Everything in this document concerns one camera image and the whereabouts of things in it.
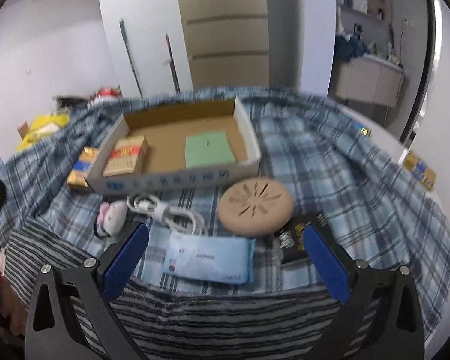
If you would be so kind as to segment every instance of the metal bolt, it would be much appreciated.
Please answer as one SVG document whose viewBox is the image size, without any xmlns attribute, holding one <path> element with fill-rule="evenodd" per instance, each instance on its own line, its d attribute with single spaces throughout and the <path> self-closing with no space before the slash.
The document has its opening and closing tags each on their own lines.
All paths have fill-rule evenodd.
<svg viewBox="0 0 450 360">
<path fill-rule="evenodd" d="M 407 266 L 401 266 L 400 267 L 400 273 L 402 275 L 409 275 L 410 274 L 410 268 L 408 268 Z"/>
<path fill-rule="evenodd" d="M 47 274 L 51 270 L 52 270 L 52 266 L 50 264 L 45 264 L 41 269 L 43 274 Z"/>
<path fill-rule="evenodd" d="M 358 259 L 355 261 L 355 265 L 357 268 L 360 269 L 367 269 L 368 268 L 368 262 L 366 262 L 364 259 Z"/>
<path fill-rule="evenodd" d="M 93 257 L 86 259 L 85 262 L 83 263 L 85 268 L 93 268 L 95 264 L 97 264 L 97 261 Z"/>
</svg>

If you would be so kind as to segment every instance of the charging cable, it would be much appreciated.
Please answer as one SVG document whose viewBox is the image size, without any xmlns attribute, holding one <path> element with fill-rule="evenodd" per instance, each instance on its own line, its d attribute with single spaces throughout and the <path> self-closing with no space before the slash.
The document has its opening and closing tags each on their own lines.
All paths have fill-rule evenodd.
<svg viewBox="0 0 450 360">
<path fill-rule="evenodd" d="M 149 193 L 128 196 L 127 206 L 130 211 L 150 216 L 154 221 L 168 226 L 172 231 L 190 233 L 190 226 L 175 222 L 175 217 L 180 216 L 192 223 L 192 235 L 201 236 L 205 233 L 205 219 L 198 212 L 172 206 Z"/>
</svg>

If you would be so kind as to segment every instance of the white plush toy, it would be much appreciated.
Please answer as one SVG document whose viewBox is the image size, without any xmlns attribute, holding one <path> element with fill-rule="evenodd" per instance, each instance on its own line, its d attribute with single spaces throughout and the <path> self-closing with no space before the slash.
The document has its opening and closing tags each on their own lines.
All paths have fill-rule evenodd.
<svg viewBox="0 0 450 360">
<path fill-rule="evenodd" d="M 117 238 L 123 225 L 125 225 L 127 210 L 125 200 L 100 204 L 97 216 L 97 235 L 99 237 Z"/>
</svg>

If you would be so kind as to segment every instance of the green notebook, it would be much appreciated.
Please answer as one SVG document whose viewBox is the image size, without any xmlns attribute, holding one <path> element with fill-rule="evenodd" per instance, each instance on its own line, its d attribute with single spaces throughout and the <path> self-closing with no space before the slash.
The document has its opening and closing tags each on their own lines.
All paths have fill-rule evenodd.
<svg viewBox="0 0 450 360">
<path fill-rule="evenodd" d="M 187 136 L 185 145 L 187 169 L 235 163 L 236 159 L 225 131 L 210 131 Z"/>
</svg>

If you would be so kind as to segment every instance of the blue plaid fabric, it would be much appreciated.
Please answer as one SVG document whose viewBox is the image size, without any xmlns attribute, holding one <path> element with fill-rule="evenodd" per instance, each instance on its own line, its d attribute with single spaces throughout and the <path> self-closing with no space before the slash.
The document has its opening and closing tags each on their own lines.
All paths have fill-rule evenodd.
<svg viewBox="0 0 450 360">
<path fill-rule="evenodd" d="M 408 264 L 421 301 L 428 336 L 440 321 L 450 285 L 450 232 L 438 204 L 411 174 L 393 163 L 354 127 L 333 100 L 288 89 L 213 88 L 172 97 L 102 103 L 72 116 L 69 126 L 13 156 L 0 169 L 7 203 L 0 213 L 0 243 L 29 218 L 62 240 L 94 256 L 106 240 L 94 235 L 103 197 L 76 192 L 66 177 L 84 146 L 98 147 L 121 113 L 173 102 L 239 96 L 258 136 L 260 174 L 288 187 L 295 214 L 324 211 L 337 241 L 352 258 L 375 268 Z M 222 187 L 159 194 L 171 204 L 196 210 L 209 235 L 228 235 L 216 216 Z M 162 273 L 170 231 L 151 219 L 150 244 L 134 276 L 167 291 L 229 295 L 277 293 L 320 283 L 310 261 L 280 266 L 266 239 L 258 240 L 255 281 L 225 286 L 178 279 Z"/>
</svg>

